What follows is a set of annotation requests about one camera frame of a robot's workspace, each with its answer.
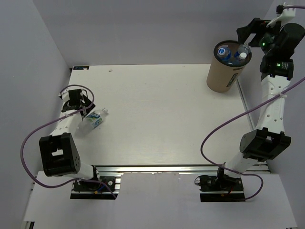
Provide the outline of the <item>Pepsi-label bottle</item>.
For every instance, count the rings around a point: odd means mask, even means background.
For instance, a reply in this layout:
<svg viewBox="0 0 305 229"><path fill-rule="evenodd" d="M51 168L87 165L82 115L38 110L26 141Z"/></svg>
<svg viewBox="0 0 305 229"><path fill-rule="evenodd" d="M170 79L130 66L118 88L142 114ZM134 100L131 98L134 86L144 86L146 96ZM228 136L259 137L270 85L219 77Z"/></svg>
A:
<svg viewBox="0 0 305 229"><path fill-rule="evenodd" d="M234 63L235 64L242 64L248 55L250 54L251 49L246 44L241 44L238 48L236 53L234 54Z"/></svg>

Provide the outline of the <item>green-label bottle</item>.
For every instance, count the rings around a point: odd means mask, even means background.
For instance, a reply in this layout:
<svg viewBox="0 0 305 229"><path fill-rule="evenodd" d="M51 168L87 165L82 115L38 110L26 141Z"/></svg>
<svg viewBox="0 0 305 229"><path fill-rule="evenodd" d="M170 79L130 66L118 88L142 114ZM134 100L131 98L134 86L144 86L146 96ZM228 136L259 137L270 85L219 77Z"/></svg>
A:
<svg viewBox="0 0 305 229"><path fill-rule="evenodd" d="M109 114L108 109L94 109L91 111L81 123L78 125L75 135L85 136L95 128L97 128L101 123L103 123Z"/></svg>

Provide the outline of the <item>white-cap water bottle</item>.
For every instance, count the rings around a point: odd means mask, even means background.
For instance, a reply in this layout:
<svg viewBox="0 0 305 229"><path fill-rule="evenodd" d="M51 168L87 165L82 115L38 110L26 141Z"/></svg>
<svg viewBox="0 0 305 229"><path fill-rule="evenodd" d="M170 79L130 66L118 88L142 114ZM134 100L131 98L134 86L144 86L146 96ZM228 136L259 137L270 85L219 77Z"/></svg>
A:
<svg viewBox="0 0 305 229"><path fill-rule="evenodd" d="M245 60L246 58L247 58L247 53L242 52L242 53L239 54L239 59L240 60Z"/></svg>

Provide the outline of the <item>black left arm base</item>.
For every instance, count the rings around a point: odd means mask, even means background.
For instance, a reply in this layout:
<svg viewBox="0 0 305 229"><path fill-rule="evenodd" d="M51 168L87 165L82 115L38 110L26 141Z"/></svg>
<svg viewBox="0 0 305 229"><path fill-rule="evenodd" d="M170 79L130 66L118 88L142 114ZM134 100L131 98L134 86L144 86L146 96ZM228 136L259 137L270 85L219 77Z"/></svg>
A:
<svg viewBox="0 0 305 229"><path fill-rule="evenodd" d="M115 200L121 184L121 174L101 173L101 183L74 182L70 199Z"/></svg>

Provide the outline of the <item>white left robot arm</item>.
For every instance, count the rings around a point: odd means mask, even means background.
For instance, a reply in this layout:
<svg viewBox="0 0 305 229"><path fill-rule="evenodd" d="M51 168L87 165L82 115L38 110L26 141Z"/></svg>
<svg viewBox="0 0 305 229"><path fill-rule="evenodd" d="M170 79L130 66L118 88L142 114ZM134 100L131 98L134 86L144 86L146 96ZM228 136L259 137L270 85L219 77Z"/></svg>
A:
<svg viewBox="0 0 305 229"><path fill-rule="evenodd" d="M59 97L63 100L61 120L48 136L39 140L44 173L48 177L82 178L89 190L96 190L101 184L97 169L81 162L73 140L79 124L95 105L85 89L66 89Z"/></svg>

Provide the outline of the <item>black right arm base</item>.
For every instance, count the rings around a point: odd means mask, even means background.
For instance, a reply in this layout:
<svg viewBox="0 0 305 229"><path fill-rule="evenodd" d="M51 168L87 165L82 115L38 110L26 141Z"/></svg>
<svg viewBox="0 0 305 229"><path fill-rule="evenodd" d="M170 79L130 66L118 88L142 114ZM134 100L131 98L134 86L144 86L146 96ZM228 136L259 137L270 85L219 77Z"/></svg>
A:
<svg viewBox="0 0 305 229"><path fill-rule="evenodd" d="M229 177L218 168L216 176L201 175L194 180L200 187L202 203L244 202L244 187L241 178Z"/></svg>

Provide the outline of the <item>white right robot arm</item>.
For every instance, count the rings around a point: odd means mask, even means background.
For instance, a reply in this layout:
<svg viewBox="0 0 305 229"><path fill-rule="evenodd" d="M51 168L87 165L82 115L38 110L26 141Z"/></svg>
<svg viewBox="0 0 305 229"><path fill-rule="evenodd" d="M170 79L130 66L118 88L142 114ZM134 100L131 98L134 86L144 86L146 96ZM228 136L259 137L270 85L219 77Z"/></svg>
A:
<svg viewBox="0 0 305 229"><path fill-rule="evenodd" d="M220 190L227 190L233 179L240 178L251 166L273 160L291 144L284 128L285 92L293 77L291 57L305 36L305 29L297 23L254 18L237 29L238 41L246 41L250 34L254 37L249 46L264 52L260 64L262 106L255 129L241 139L239 153L219 170L215 184Z"/></svg>

